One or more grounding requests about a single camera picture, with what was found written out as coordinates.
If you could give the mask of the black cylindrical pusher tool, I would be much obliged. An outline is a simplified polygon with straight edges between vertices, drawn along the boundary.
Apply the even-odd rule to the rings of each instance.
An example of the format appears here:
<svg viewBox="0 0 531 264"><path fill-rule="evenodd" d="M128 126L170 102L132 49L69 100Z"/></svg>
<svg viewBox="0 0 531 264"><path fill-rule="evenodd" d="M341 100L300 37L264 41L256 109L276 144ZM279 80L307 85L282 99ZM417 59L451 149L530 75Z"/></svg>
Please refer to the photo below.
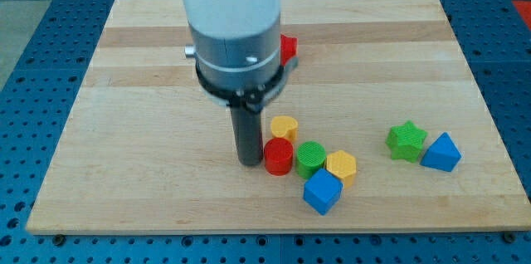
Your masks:
<svg viewBox="0 0 531 264"><path fill-rule="evenodd" d="M231 122L240 163L245 166L260 164L263 160L261 113L233 107Z"/></svg>

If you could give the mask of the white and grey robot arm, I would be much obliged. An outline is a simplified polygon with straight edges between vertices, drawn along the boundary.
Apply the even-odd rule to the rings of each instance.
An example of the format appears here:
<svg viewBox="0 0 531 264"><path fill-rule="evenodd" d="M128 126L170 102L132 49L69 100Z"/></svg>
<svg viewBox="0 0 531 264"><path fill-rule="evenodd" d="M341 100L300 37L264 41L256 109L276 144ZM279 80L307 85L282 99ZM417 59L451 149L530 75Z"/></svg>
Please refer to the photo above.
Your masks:
<svg viewBox="0 0 531 264"><path fill-rule="evenodd" d="M281 63L281 0L183 0L198 81L229 108L237 156L263 159L261 112L284 89L298 60Z"/></svg>

